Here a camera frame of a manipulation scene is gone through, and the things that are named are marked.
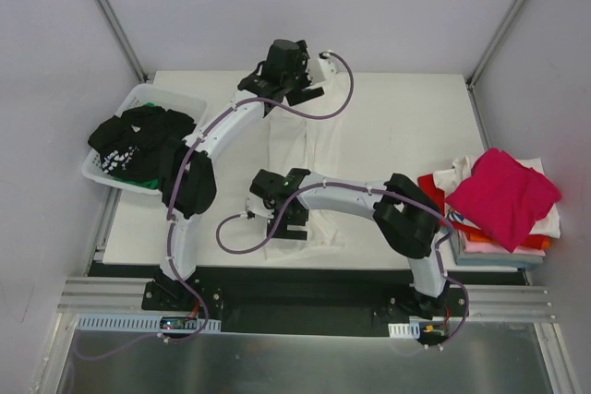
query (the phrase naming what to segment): green cloth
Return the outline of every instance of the green cloth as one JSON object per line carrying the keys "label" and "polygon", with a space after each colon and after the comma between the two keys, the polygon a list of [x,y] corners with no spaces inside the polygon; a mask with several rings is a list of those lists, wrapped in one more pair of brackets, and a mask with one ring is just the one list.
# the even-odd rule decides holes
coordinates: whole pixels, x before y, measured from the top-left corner
{"label": "green cloth", "polygon": [[149,180],[148,182],[133,182],[131,180],[118,179],[117,177],[113,177],[113,178],[117,182],[123,182],[124,184],[135,185],[135,186],[139,186],[141,188],[156,189],[158,187],[158,179],[152,179],[152,180]]}

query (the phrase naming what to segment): gray floor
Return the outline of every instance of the gray floor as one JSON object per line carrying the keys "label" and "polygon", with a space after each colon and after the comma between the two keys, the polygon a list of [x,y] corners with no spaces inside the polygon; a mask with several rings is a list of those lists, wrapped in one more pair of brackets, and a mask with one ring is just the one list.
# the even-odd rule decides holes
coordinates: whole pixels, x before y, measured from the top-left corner
{"label": "gray floor", "polygon": [[[99,354],[135,333],[78,332]],[[413,340],[203,335],[148,338],[99,362],[68,359],[61,393],[551,393],[530,325],[466,324],[443,352]]]}

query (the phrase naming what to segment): white vent strip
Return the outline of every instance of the white vent strip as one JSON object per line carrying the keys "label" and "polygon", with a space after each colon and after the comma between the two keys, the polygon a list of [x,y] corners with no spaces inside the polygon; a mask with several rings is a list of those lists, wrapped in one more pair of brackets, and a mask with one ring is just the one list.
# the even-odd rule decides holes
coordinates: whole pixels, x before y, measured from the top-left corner
{"label": "white vent strip", "polygon": [[[84,314],[78,321],[81,331],[119,331],[119,332],[190,332],[198,327],[197,320],[188,321],[183,329],[160,329],[161,316],[129,316],[117,314]],[[222,330],[220,320],[210,320],[201,332],[216,333]]]}
{"label": "white vent strip", "polygon": [[421,335],[417,323],[389,323],[388,332],[391,339],[418,339]]}

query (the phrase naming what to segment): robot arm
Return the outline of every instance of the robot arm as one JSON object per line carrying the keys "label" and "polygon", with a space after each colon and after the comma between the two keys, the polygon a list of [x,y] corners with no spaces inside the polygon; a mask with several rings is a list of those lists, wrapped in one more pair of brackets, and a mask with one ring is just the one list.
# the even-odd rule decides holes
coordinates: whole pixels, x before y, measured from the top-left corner
{"label": "robot arm", "polygon": [[[406,303],[406,310],[412,314],[429,316],[429,312],[441,307],[449,286],[431,245],[439,230],[439,221],[424,210],[380,191],[393,191],[439,211],[437,205],[402,174],[395,173],[386,182],[359,183],[292,169],[285,177],[261,170],[250,187],[247,213],[266,217],[269,234],[274,224],[272,220],[279,217],[279,209],[291,195],[299,193],[288,204],[273,234],[276,238],[297,240],[306,240],[307,233],[291,231],[289,226],[305,226],[308,212],[314,209],[338,211],[375,221],[388,245],[408,258],[413,273],[412,300],[400,302]],[[402,209],[396,207],[400,204],[403,204]]]}
{"label": "robot arm", "polygon": [[[183,280],[192,274],[197,265],[195,239],[199,217],[215,199],[217,187],[213,163],[223,150],[270,113],[274,102],[281,103],[286,98],[289,106],[295,106],[321,96],[324,91],[318,85],[331,80],[335,71],[333,61],[328,58],[310,59],[304,41],[276,40],[266,60],[242,79],[230,103],[203,130],[186,136],[184,140],[170,139],[166,142],[162,151],[159,189],[167,207],[174,201],[172,214],[175,220],[175,229],[171,231],[171,250],[161,264],[167,278],[177,280],[170,259]],[[251,101],[236,106],[254,98],[268,101]],[[189,147],[198,140],[198,149],[183,167]],[[183,169],[183,176],[175,190],[180,169]]]}

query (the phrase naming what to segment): folded clothes stack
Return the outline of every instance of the folded clothes stack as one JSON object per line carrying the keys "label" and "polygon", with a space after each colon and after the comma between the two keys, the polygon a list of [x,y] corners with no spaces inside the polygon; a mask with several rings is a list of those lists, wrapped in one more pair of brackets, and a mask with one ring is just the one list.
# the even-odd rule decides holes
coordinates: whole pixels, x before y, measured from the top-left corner
{"label": "folded clothes stack", "polygon": [[458,265],[530,269],[542,263],[550,238],[561,235],[555,205],[561,193],[540,159],[516,161],[489,149],[479,159],[466,156],[450,170],[419,177],[418,185],[456,229]]}
{"label": "folded clothes stack", "polygon": [[104,173],[156,189],[162,146],[169,137],[181,139],[192,133],[195,126],[185,113],[146,103],[100,124],[90,135],[89,145],[100,154]]}

